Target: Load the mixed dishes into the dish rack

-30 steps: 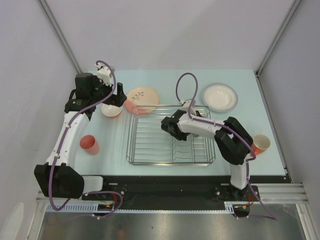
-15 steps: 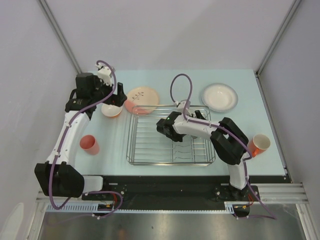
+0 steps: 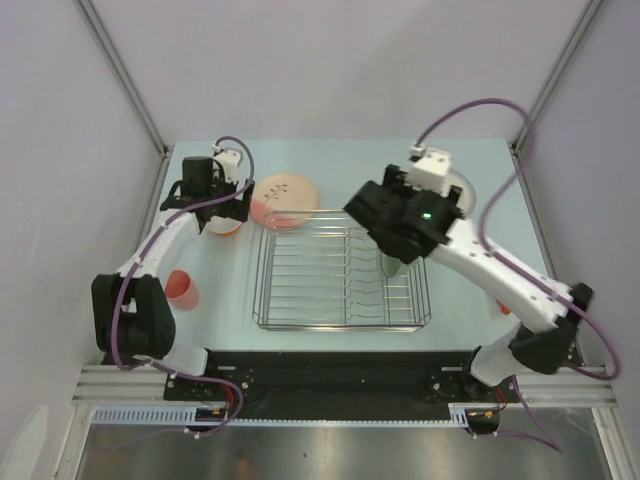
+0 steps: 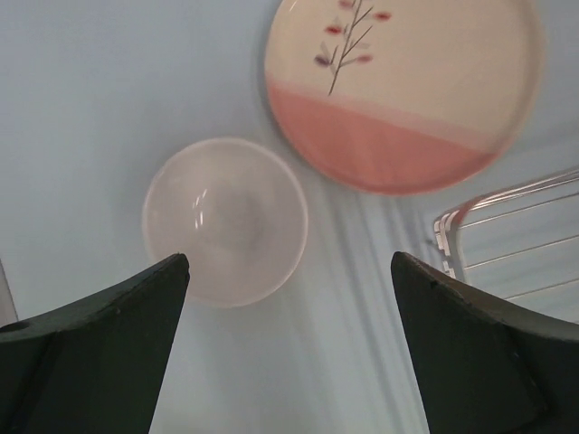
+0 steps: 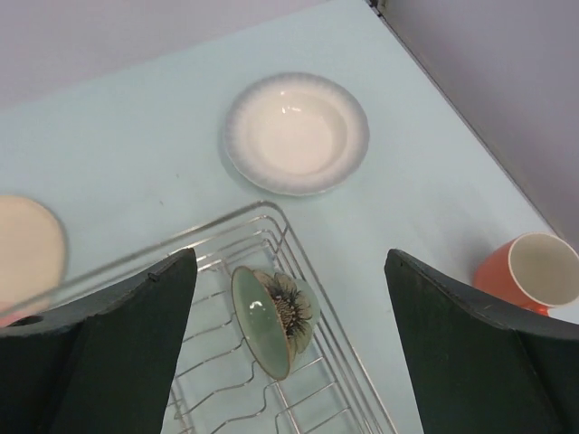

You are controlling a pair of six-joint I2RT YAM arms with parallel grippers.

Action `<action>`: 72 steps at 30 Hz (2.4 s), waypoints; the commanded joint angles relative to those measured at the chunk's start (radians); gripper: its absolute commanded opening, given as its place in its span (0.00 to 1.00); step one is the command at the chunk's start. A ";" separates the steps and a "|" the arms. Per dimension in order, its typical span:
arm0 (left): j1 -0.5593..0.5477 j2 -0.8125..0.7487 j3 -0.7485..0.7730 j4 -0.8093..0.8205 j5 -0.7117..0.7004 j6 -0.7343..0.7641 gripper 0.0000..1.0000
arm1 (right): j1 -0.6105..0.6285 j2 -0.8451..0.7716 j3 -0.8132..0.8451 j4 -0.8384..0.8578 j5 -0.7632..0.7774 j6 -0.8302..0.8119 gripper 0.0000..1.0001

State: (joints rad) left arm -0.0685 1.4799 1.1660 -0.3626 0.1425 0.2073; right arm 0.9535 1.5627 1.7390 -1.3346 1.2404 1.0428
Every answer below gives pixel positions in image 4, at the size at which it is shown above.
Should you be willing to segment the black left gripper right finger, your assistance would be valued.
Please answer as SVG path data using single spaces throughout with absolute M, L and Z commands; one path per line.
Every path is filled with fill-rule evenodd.
M 578 326 L 397 251 L 391 274 L 432 433 L 578 431 Z

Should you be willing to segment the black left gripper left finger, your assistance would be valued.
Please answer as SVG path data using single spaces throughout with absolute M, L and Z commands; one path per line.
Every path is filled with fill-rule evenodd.
M 1 431 L 147 433 L 189 283 L 174 254 L 1 329 Z

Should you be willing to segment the metal wire dish rack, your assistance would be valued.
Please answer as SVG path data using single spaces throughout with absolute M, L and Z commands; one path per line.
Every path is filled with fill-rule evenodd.
M 578 289 L 578 169 L 455 206 L 433 224 L 448 276 L 509 301 Z

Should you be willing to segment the orange bowl white inside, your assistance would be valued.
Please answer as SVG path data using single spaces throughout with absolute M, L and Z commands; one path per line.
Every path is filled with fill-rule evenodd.
M 183 253 L 188 296 L 212 307 L 244 307 L 281 288 L 308 237 L 308 204 L 290 166 L 264 146 L 207 139 L 171 156 L 142 207 L 148 256 Z

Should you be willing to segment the pink cream tree plate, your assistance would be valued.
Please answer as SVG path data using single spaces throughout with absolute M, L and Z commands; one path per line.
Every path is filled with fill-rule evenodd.
M 418 194 L 478 174 L 516 141 L 544 51 L 532 1 L 283 1 L 264 78 L 281 133 L 313 168 Z

